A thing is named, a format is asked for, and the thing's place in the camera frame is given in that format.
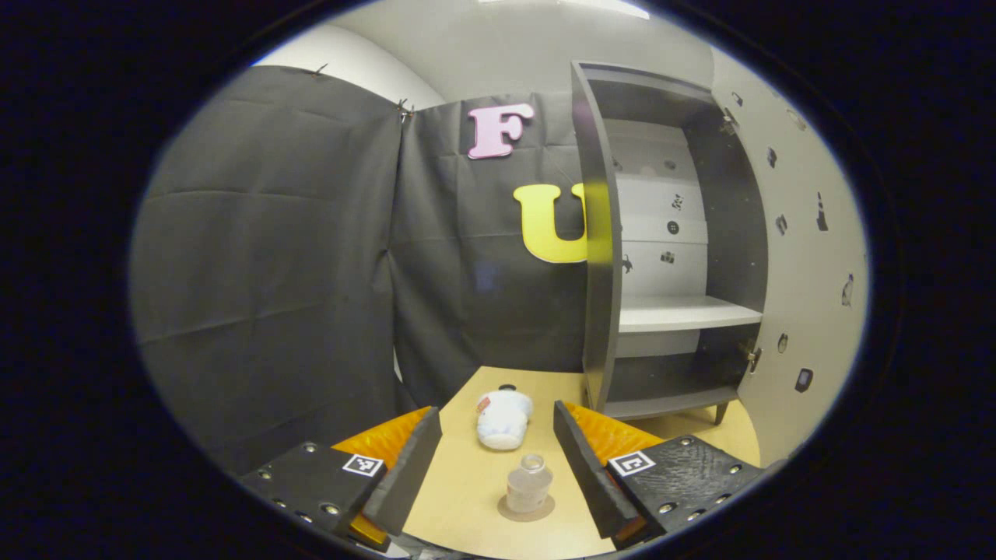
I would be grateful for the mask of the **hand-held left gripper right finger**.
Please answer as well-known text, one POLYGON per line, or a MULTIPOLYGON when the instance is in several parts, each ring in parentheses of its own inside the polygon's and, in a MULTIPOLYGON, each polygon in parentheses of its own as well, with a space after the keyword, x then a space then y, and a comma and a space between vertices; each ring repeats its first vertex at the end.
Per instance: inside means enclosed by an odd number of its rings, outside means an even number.
POLYGON ((698 524, 765 474, 703 439, 662 439, 555 401, 552 429, 602 538, 616 550, 698 524))

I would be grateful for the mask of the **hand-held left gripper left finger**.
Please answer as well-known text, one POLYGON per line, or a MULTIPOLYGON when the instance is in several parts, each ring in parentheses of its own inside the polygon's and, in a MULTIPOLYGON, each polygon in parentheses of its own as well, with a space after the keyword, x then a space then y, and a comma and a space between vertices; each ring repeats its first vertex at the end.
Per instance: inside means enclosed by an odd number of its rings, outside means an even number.
POLYGON ((302 442, 240 482, 285 517, 376 551, 402 535, 444 431, 424 407, 336 444, 302 442))

